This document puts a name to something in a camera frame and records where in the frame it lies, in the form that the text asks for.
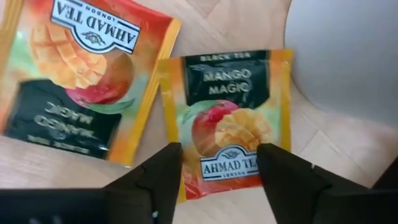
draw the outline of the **tea packet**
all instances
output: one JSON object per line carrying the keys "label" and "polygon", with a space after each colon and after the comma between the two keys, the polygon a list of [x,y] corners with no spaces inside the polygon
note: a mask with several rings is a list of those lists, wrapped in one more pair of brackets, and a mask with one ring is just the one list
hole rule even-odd
{"label": "tea packet", "polygon": [[129,165],[180,22],[130,0],[9,0],[2,24],[1,133]]}
{"label": "tea packet", "polygon": [[159,62],[168,139],[181,142],[179,201],[261,185],[256,150],[290,150],[291,50],[257,50]]}

